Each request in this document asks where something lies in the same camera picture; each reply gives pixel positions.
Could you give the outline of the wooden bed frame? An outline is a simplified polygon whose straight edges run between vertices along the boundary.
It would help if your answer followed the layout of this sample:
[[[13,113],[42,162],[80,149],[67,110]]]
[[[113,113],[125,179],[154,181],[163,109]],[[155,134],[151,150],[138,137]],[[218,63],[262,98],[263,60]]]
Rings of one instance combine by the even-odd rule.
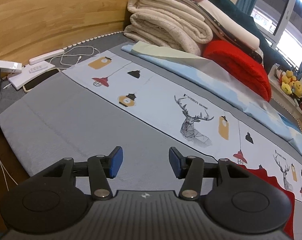
[[[29,59],[129,23],[128,0],[0,0],[0,60]]]

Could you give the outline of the bright red knit sweater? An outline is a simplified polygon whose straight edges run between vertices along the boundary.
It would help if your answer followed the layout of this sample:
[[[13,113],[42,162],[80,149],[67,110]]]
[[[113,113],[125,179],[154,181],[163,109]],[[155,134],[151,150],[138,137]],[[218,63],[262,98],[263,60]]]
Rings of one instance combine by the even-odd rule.
[[[236,46],[226,41],[213,40],[206,45],[203,57],[220,65],[267,102],[271,100],[271,85],[262,64]]]

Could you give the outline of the yellow plush toys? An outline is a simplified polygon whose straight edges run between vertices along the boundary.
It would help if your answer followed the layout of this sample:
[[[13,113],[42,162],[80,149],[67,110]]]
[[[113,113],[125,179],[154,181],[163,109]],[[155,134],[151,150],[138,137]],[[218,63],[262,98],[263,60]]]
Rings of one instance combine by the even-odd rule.
[[[302,83],[297,79],[291,70],[275,71],[281,90],[292,99],[302,102]]]

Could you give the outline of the beige folded blanket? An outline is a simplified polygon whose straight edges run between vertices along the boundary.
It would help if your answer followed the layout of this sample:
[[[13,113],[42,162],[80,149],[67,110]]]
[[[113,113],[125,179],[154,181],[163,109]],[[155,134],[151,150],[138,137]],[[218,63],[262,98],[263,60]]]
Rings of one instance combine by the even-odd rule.
[[[213,31],[203,15],[178,0],[128,0],[130,25],[124,35],[160,47],[200,56]]]

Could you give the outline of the black smartphone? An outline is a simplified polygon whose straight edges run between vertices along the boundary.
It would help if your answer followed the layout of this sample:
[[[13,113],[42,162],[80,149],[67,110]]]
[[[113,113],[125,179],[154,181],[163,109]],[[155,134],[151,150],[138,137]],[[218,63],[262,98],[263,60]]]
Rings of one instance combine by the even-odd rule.
[[[61,70],[59,68],[53,68],[50,70],[47,70],[46,72],[40,74],[39,76],[35,77],[25,85],[23,85],[23,91],[24,93],[28,93],[33,88],[35,88],[37,85],[42,83],[43,81],[47,80],[48,78],[52,77],[55,74],[58,74]]]

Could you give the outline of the white flat box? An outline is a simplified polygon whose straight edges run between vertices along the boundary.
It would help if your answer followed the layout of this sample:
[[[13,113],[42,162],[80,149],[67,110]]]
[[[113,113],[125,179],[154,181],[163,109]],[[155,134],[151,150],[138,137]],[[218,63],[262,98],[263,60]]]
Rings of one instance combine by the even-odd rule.
[[[41,70],[36,73],[29,73],[29,69],[34,66],[38,66],[40,64],[46,64],[48,68]],[[35,77],[39,76],[40,74],[46,72],[47,70],[55,68],[55,65],[48,63],[46,61],[39,62],[37,64],[29,65],[27,64],[24,68],[22,68],[22,72],[20,74],[12,74],[8,76],[8,81],[12,84],[12,86],[16,89],[19,90],[20,88],[23,87],[26,83],[34,79]]]

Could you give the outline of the dark red knit garment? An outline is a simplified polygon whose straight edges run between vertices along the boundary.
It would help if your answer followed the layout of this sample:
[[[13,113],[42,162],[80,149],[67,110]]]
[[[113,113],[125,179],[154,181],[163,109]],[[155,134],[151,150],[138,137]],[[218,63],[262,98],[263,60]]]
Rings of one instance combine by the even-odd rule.
[[[278,183],[278,180],[275,176],[268,176],[267,171],[264,168],[258,168],[258,169],[250,169],[245,167],[244,165],[240,165],[240,167],[248,170],[250,173],[256,175],[260,179],[266,181],[267,183],[273,185],[277,189],[281,190],[283,193],[286,194],[286,196],[289,198],[291,202],[291,214],[290,217],[284,227],[284,232],[291,238],[294,239],[294,232],[293,232],[293,219],[294,219],[294,208],[295,208],[295,196],[291,191],[287,191],[283,189],[280,184]]]

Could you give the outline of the window frame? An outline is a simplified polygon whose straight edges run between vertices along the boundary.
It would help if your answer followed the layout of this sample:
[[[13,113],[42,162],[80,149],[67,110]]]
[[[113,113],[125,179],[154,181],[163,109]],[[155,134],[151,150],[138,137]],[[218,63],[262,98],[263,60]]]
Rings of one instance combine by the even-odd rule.
[[[302,0],[256,0],[251,16],[270,47],[302,60]]]

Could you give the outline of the grey printed bed sheet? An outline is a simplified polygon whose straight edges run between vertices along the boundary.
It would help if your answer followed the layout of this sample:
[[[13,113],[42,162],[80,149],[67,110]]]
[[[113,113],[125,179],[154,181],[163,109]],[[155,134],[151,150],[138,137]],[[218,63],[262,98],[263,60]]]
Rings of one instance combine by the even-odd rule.
[[[168,150],[199,152],[81,87],[65,74],[48,78],[31,92],[0,86],[0,128],[29,175],[63,157],[85,161],[114,147],[124,150],[112,190],[175,190],[182,182],[169,165]]]

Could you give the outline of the white remote control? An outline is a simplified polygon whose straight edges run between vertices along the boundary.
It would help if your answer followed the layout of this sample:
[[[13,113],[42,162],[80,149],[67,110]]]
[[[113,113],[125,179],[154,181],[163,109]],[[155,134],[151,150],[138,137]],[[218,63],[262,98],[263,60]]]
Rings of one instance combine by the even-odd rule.
[[[44,69],[46,69],[46,68],[48,68],[48,66],[47,66],[46,64],[40,64],[40,65],[38,65],[38,66],[31,67],[31,68],[29,69],[29,73],[30,73],[30,74],[36,73],[36,72],[39,72],[39,71],[44,70]]]

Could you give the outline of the dark teal blanket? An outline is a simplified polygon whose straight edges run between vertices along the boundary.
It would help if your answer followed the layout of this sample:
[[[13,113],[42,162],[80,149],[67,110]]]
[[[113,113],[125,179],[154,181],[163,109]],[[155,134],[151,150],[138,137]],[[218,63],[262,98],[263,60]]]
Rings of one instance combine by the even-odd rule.
[[[229,16],[232,20],[242,26],[244,29],[255,35],[259,41],[259,48],[263,52],[263,64],[265,71],[267,73],[270,72],[272,66],[274,64],[279,64],[282,70],[291,70],[290,65],[287,61],[282,57],[282,55],[271,48],[267,43],[263,34],[259,31],[256,26],[254,19],[246,15],[244,12],[240,11],[235,4],[233,4],[230,0],[209,0],[216,7],[218,7],[221,11],[223,11],[227,16]]]

